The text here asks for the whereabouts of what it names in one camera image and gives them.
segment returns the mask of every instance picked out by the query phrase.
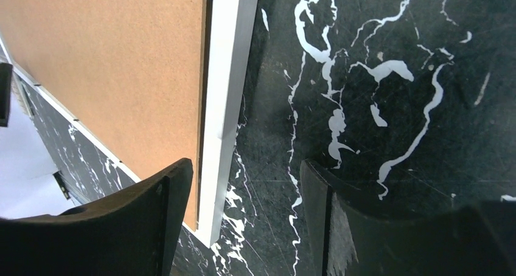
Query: white marble veining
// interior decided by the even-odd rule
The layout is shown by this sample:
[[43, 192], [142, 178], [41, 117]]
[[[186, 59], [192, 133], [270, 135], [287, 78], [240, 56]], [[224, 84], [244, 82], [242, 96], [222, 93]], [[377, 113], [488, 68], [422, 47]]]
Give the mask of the white marble veining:
[[442, 0], [440, 13], [446, 17], [446, 21], [448, 21], [448, 22], [450, 22], [450, 23], [452, 23], [452, 24], [454, 24], [456, 26], [459, 26], [454, 20], [452, 20], [450, 18], [450, 16], [448, 16], [448, 13], [446, 12], [446, 2], [447, 1], [448, 0]]
[[294, 230], [294, 233], [296, 234], [296, 237], [297, 237], [296, 240], [292, 241], [292, 246], [294, 246], [294, 249], [296, 251], [295, 262], [294, 262], [294, 264], [292, 264], [292, 269], [294, 270], [294, 275], [297, 274], [296, 265], [298, 264], [298, 261], [299, 261], [299, 256], [298, 256], [299, 251], [298, 251], [298, 248], [296, 247], [296, 245], [301, 243], [301, 237], [299, 236], [298, 230], [294, 225], [294, 220], [298, 218], [298, 213], [296, 211], [296, 207], [301, 205], [301, 203], [303, 202], [303, 199], [301, 197], [301, 192], [299, 191], [299, 181], [294, 177], [294, 175], [292, 175], [292, 172], [291, 172], [291, 163], [292, 163], [292, 159], [294, 158], [294, 141], [296, 140], [296, 126], [298, 125], [298, 112], [294, 108], [294, 97], [296, 95], [296, 90], [298, 89], [298, 86], [301, 82], [305, 64], [306, 64], [306, 52], [303, 52], [303, 56], [301, 57], [301, 71], [299, 73], [298, 80], [294, 85], [292, 85], [292, 86], [288, 85], [288, 87], [291, 89], [290, 95], [288, 96], [288, 104], [290, 105], [290, 110], [292, 111], [291, 117], [293, 118], [293, 123], [292, 123], [292, 136], [290, 139], [290, 149], [287, 151], [287, 153], [290, 153], [290, 157], [288, 158], [287, 174], [288, 174], [288, 177], [290, 178], [290, 180], [292, 181], [294, 188], [296, 189], [296, 195], [297, 195], [296, 200], [294, 201], [292, 206], [290, 206], [293, 214], [288, 216], [288, 222], [290, 223], [290, 226], [292, 226], [292, 229]]
[[460, 41], [459, 43], [461, 44], [466, 44], [468, 43], [469, 41], [471, 41], [471, 39], [473, 39], [473, 34], [469, 31], [466, 32], [466, 39]]
[[[242, 99], [242, 116], [244, 117], [244, 122], [239, 123], [237, 125], [237, 137], [239, 135], [239, 131], [247, 125], [247, 117], [245, 115], [245, 96], [242, 97]], [[231, 275], [231, 259], [235, 259], [243, 263], [249, 274], [254, 275], [253, 271], [249, 268], [249, 264], [246, 258], [242, 255], [242, 249], [244, 248], [245, 244], [249, 245], [249, 247], [252, 248], [256, 255], [260, 258], [260, 255], [258, 255], [258, 253], [254, 250], [252, 245], [245, 239], [244, 236], [246, 226], [249, 225], [251, 227], [254, 227], [254, 220], [257, 218], [258, 215], [256, 206], [254, 205], [253, 196], [248, 185], [249, 177], [245, 168], [245, 164], [242, 161], [242, 157], [239, 155], [236, 145], [237, 142], [235, 141], [235, 148], [233, 154], [236, 157], [237, 165], [239, 168], [235, 174], [235, 180], [242, 180], [242, 184], [244, 185], [247, 193], [246, 197], [248, 198], [253, 208], [252, 210], [250, 210], [250, 213], [248, 213], [243, 205], [242, 197], [236, 193], [236, 188], [233, 185], [228, 184], [228, 191], [226, 192], [226, 202], [228, 203], [228, 206], [225, 208], [225, 211], [222, 215], [222, 220], [226, 222], [226, 226], [230, 228], [230, 234], [232, 238], [227, 239], [225, 236], [222, 236], [222, 238], [225, 238], [226, 240], [219, 241], [211, 247], [211, 251], [213, 251], [214, 253], [213, 261], [215, 263], [218, 275]], [[231, 218], [228, 215], [228, 211], [236, 212], [236, 214], [239, 214], [242, 218]], [[225, 250], [229, 251], [228, 253], [226, 253], [226, 255], [223, 255], [219, 252], [222, 248], [221, 245], [224, 245]]]
[[383, 198], [389, 193], [389, 188], [387, 188], [387, 186], [384, 183], [385, 183], [385, 180], [387, 179], [387, 176], [389, 175], [389, 172], [392, 170], [392, 167], [403, 162], [405, 159], [407, 159], [412, 154], [412, 152], [414, 152], [416, 147], [419, 145], [419, 142], [421, 141], [423, 136], [427, 133], [428, 126], [430, 124], [430, 111], [433, 110], [435, 107], [439, 106], [439, 104], [442, 101], [443, 94], [444, 94], [444, 90], [438, 81], [439, 73], [441, 72], [441, 69], [445, 65], [451, 65], [451, 64], [452, 63], [443, 63], [443, 64], [439, 65], [432, 76], [432, 86], [434, 86], [434, 88], [435, 88], [435, 93], [434, 93], [432, 100], [423, 109], [423, 114], [426, 119], [425, 126], [423, 126], [423, 129], [421, 129], [419, 134], [416, 136], [416, 138], [414, 139], [414, 141], [412, 142], [412, 144], [410, 145], [410, 147], [408, 148], [406, 153], [404, 153], [402, 156], [400, 156], [396, 159], [388, 160], [388, 161], [384, 162], [382, 164], [382, 166], [380, 167], [380, 169], [378, 171], [377, 183], [380, 184], [385, 189], [385, 191], [382, 194], [378, 195], [378, 198], [380, 200], [383, 200]]
[[264, 9], [262, 9], [262, 20], [263, 20], [263, 25], [267, 29], [267, 32], [269, 32], [269, 21], [267, 20], [267, 12], [265, 12]]
[[478, 97], [476, 98], [474, 105], [478, 106], [480, 105], [480, 102], [482, 101], [482, 98], [484, 97], [484, 94], [486, 93], [486, 87], [487, 83], [489, 82], [489, 78], [491, 77], [491, 73], [488, 72], [486, 77], [484, 78], [484, 83], [482, 84], [482, 87], [480, 88], [480, 92], [478, 93]]
[[434, 52], [432, 52], [430, 49], [426, 48], [425, 46], [421, 45], [421, 44], [418, 44], [416, 45], [418, 48], [421, 48], [423, 49], [424, 51], [428, 52], [428, 57], [427, 59], [425, 59], [425, 62], [423, 62], [423, 65], [421, 65], [421, 69], [425, 68], [425, 66], [427, 65], [428, 61], [430, 60], [430, 58], [432, 58], [432, 56], [434, 56]]
[[371, 34], [369, 34], [369, 36], [367, 36], [363, 41], [363, 45], [366, 48], [366, 59], [364, 61], [366, 64], [368, 63], [368, 58], [369, 58], [369, 46], [367, 45], [367, 42], [369, 41], [369, 39], [371, 39], [374, 35], [376, 35], [376, 33], [378, 32], [378, 29], [385, 26], [385, 24], [387, 22], [398, 21], [405, 13], [405, 10], [409, 4], [410, 4], [410, 0], [403, 0], [402, 2], [400, 2], [400, 10], [396, 16], [388, 16], [383, 19], [369, 19], [369, 20], [365, 21], [360, 28], [358, 28], [357, 35], [356, 35], [355, 39], [353, 40], [353, 42], [351, 42], [351, 47], [353, 47], [355, 45], [355, 42], [357, 41], [358, 37], [360, 36], [360, 32], [364, 30], [365, 25], [372, 23], [372, 22], [377, 23], [373, 32]]
[[503, 201], [516, 202], [516, 197], [513, 197], [511, 195], [501, 195], [500, 196], [500, 201], [501, 202], [503, 202]]

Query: white frame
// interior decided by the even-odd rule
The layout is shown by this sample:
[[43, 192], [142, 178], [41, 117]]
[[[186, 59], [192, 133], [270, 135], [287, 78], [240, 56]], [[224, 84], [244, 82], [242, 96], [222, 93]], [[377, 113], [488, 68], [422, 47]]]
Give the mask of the white frame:
[[[220, 236], [257, 2], [213, 0], [198, 229], [193, 231], [183, 223], [207, 247], [211, 247]], [[12, 60], [1, 34], [0, 46], [16, 74], [28, 86], [34, 88], [132, 180], [140, 181], [81, 121]]]

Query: scratched surface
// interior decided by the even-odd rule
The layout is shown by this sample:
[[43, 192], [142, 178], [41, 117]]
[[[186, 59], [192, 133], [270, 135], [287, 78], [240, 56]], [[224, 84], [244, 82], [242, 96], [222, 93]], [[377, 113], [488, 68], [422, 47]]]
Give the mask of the scratched surface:
[[514, 29], [515, 0], [259, 0], [221, 239], [175, 266], [313, 275], [306, 158], [428, 215], [514, 200]]

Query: white trim strip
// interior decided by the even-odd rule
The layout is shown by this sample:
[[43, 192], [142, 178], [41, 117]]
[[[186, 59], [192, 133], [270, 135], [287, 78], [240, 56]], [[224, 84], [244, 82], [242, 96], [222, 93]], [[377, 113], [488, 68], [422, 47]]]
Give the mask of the white trim strip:
[[258, 0], [213, 0], [199, 240], [219, 239]]
[[7, 46], [4, 43], [4, 36], [2, 35], [1, 32], [0, 32], [0, 47], [2, 48], [2, 51], [5, 55], [5, 58], [7, 59], [7, 62], [12, 64], [13, 60], [11, 59], [11, 54], [10, 54], [9, 50], [7, 50]]

